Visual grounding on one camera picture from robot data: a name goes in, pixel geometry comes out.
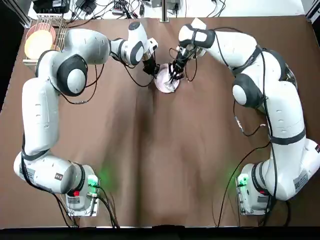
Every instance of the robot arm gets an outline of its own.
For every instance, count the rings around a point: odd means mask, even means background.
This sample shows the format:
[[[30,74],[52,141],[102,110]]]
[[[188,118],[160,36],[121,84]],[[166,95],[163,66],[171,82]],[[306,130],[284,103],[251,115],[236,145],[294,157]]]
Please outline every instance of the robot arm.
[[[159,66],[156,64],[153,53],[158,47],[154,38],[148,39],[147,33],[138,21],[132,22],[128,27],[128,40],[116,38],[110,40],[110,55],[126,65],[136,66],[143,61],[143,71],[149,75],[156,75]]]
[[[59,95],[75,97],[85,90],[88,65],[104,64],[109,55],[117,58],[114,53],[121,53],[119,56],[128,65],[136,65],[141,59],[152,62],[158,44],[153,38],[147,40],[140,23],[129,26],[127,41],[112,41],[88,29],[70,29],[64,41],[62,52],[49,50],[40,56],[36,77],[23,85],[23,144],[13,169],[25,180],[24,164],[26,176],[34,186],[65,194],[69,214],[96,216],[98,200],[94,196],[98,190],[93,186],[100,183],[93,169],[50,151],[59,139]]]
[[[179,32],[178,54],[172,63],[171,77],[182,73],[187,58],[194,56],[197,48],[232,70],[235,76],[232,93],[240,105],[265,112],[263,93],[266,96],[274,156],[271,152],[268,160],[245,165],[237,177],[241,213],[265,214],[268,196],[274,195],[275,184],[275,198],[286,201],[296,195],[320,167],[320,146],[306,138],[296,79],[277,52],[260,48],[252,36],[198,29],[190,24]]]

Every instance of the green led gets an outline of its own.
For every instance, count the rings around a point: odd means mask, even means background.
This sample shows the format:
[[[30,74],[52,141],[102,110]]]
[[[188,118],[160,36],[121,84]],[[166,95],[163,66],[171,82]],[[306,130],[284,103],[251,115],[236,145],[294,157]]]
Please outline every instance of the green led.
[[[238,176],[238,182],[240,185],[247,185],[248,184],[248,179],[249,179],[249,175],[246,174],[246,173],[241,173],[239,176]]]
[[[88,176],[88,185],[90,187],[99,187],[99,179],[96,175]]]

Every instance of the black band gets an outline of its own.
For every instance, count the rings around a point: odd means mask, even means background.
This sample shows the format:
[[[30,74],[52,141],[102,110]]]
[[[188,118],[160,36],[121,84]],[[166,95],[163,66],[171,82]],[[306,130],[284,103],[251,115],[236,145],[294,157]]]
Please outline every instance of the black band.
[[[204,41],[196,41],[195,39],[185,39],[182,41],[179,41],[179,46],[186,48],[189,44],[195,45],[196,47],[200,47],[203,49],[209,49],[214,44],[216,33],[212,30],[203,30],[199,28],[193,28],[191,24],[184,25],[187,27],[190,31],[193,31],[192,38],[195,38],[195,32],[200,32],[206,35],[206,38]]]
[[[262,175],[262,166],[264,165],[265,162],[262,162],[260,164],[260,167],[259,167],[259,176],[260,176],[260,179],[261,179],[261,182],[263,183],[263,185],[266,185],[266,182],[264,180],[264,176]]]
[[[251,56],[248,58],[248,60],[242,66],[235,67],[232,69],[233,75],[236,76],[237,74],[241,73],[245,68],[250,66],[257,59],[259,54],[261,54],[261,51],[262,49],[259,45],[255,46],[255,50],[251,54]]]
[[[294,144],[301,139],[304,138],[306,135],[306,127],[300,132],[298,135],[292,136],[292,137],[287,137],[287,138],[281,138],[281,137],[271,137],[270,142],[273,144],[278,144],[278,145],[289,145],[289,144]]]
[[[68,86],[68,77],[71,71],[79,69],[81,72],[83,72],[83,75],[85,77],[85,82],[83,88],[78,92],[74,93],[69,89]],[[80,56],[79,54],[74,54],[67,59],[65,59],[61,65],[58,67],[58,70],[56,72],[56,84],[59,88],[59,90],[67,96],[70,97],[76,97],[83,93],[85,90],[85,86],[87,84],[87,73],[88,73],[88,65],[84,58]]]
[[[49,151],[49,149],[47,150],[43,150],[43,151],[40,151],[38,152],[36,155],[27,155],[26,152],[25,152],[25,144],[26,144],[26,137],[25,137],[25,132],[23,132],[23,135],[22,135],[22,148],[21,148],[21,157],[27,161],[34,161],[38,158],[40,158],[42,155],[44,155],[46,152]]]
[[[256,178],[256,169],[257,169],[258,163],[255,163],[252,167],[251,170],[251,179],[252,179],[252,183],[254,188],[262,195],[267,196],[269,194],[268,190],[264,189],[263,187],[261,187],[258,183],[258,180]]]
[[[125,40],[122,39],[122,42],[120,42],[119,48],[118,48],[118,52],[117,52],[117,55],[118,55],[118,57],[120,58],[119,60],[120,60],[121,62],[124,62],[124,60],[123,60],[123,58],[122,58],[122,55],[121,55],[121,48],[122,48],[122,45],[123,45],[124,43],[125,43]]]
[[[196,28],[194,31],[193,31],[193,34],[192,34],[192,38],[191,38],[191,44],[192,45],[195,45],[195,39],[196,39],[196,35],[197,35],[197,32],[199,31],[199,28]]]
[[[239,73],[233,82],[233,86],[235,85],[239,85],[245,93],[244,107],[255,109],[263,103],[263,93],[247,74]]]
[[[85,172],[84,167],[83,167],[81,164],[79,164],[79,163],[76,163],[76,162],[75,162],[75,164],[77,164],[77,165],[80,167],[80,170],[81,170],[81,179],[80,179],[80,182],[79,182],[78,186],[76,186],[75,189],[73,189],[73,190],[71,190],[71,191],[69,191],[69,192],[67,193],[67,195],[70,196],[70,197],[74,197],[74,196],[75,196],[75,195],[74,195],[75,192],[80,192],[80,191],[81,191],[81,189],[83,188],[83,186],[84,186],[84,184],[85,184],[85,179],[86,179],[86,172]]]
[[[140,48],[143,49],[144,45],[142,41],[138,41],[137,44],[132,48],[130,52],[130,63],[135,66],[138,65],[139,62],[137,61],[137,53],[140,50]]]
[[[38,74],[39,74],[39,65],[40,65],[40,62],[41,62],[41,59],[44,57],[44,55],[47,53],[47,52],[51,52],[51,51],[56,51],[56,50],[46,50],[44,51],[43,53],[41,53],[40,57],[38,58],[38,63],[35,67],[35,76],[38,77]]]

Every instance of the table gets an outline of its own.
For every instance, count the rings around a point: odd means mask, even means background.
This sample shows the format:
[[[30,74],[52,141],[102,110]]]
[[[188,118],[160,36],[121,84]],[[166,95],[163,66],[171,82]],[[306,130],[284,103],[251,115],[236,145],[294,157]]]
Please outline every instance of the table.
[[[99,5],[107,5],[112,1],[113,0],[97,0],[96,2]],[[136,9],[139,4],[138,0],[128,0],[128,2],[132,3],[133,9]],[[217,8],[210,16],[215,15],[222,8],[223,4],[219,0],[217,0],[217,2]],[[94,13],[99,13],[104,8],[99,5],[97,5]],[[215,6],[215,3],[211,0],[181,0],[181,7],[177,17],[204,18],[215,9]],[[71,9],[75,10],[75,5],[71,4]],[[138,7],[134,12],[140,18],[139,9]],[[221,17],[296,16],[304,14],[304,7],[301,0],[225,0],[225,9],[221,13]],[[33,19],[37,18],[37,14],[33,10],[33,3],[31,4],[28,15]],[[175,14],[171,14],[170,10],[167,15],[170,18],[176,17]],[[72,13],[70,11],[65,14],[65,18],[68,20],[71,16]],[[84,19],[85,13],[82,12],[80,17]],[[90,19],[91,17],[93,17],[93,14],[87,16],[86,19]],[[118,17],[117,15],[112,15],[110,11],[103,15],[104,19],[117,19]],[[143,17],[160,19],[161,7],[152,8],[145,4]]]
[[[172,19],[170,23],[160,23],[158,19],[139,20],[148,36],[158,41],[156,61],[161,64],[172,61],[168,49],[177,46],[180,28],[193,19]],[[261,46],[284,57],[298,80],[307,136],[320,143],[320,108],[317,107],[320,50],[305,17],[202,20],[208,28],[238,28],[255,36]],[[99,31],[110,39],[125,39],[130,22],[132,20],[93,20],[83,27]],[[22,63],[24,38],[21,46],[0,114],[0,227],[63,226],[55,199],[31,188],[13,171],[13,162],[22,144],[22,87],[33,77]],[[140,64],[131,74],[145,84],[150,78],[142,67]],[[191,62],[187,69],[189,75],[194,70],[195,63]],[[94,67],[90,66],[89,81],[94,76]],[[110,58],[89,103],[71,105],[60,98],[60,139],[52,152],[95,169],[102,178],[102,186],[115,197],[116,214],[122,226],[214,226],[211,206],[217,221],[231,172],[246,153],[268,141],[265,130],[251,138],[242,135],[233,116],[233,80],[227,67],[206,54],[198,60],[193,82],[182,81],[176,93],[164,94],[154,85],[139,88],[124,67]],[[92,91],[87,89],[72,100],[87,99]],[[265,122],[253,109],[237,106],[236,114],[248,132]],[[269,154],[269,149],[258,150],[245,163],[264,161]],[[320,201],[319,184],[317,172],[290,200],[292,226],[320,226],[319,207],[312,204]],[[280,226],[286,215],[285,203],[278,202],[269,223]],[[240,219],[242,226],[257,224],[256,217]],[[80,224],[110,226],[109,216],[101,205],[97,217],[83,218]],[[234,183],[229,187],[221,225],[238,225]]]

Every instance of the metal dish rack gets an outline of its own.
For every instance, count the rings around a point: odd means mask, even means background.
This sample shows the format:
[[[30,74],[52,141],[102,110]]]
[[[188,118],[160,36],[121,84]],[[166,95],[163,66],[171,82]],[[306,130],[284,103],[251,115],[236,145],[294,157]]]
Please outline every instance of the metal dish rack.
[[[35,31],[46,30],[50,32],[51,27],[55,31],[55,39],[52,44],[53,50],[62,51],[65,45],[66,33],[68,30],[67,24],[62,14],[38,14],[38,19],[35,24]],[[35,70],[38,64],[37,59],[29,59],[26,57],[22,62],[31,70]]]

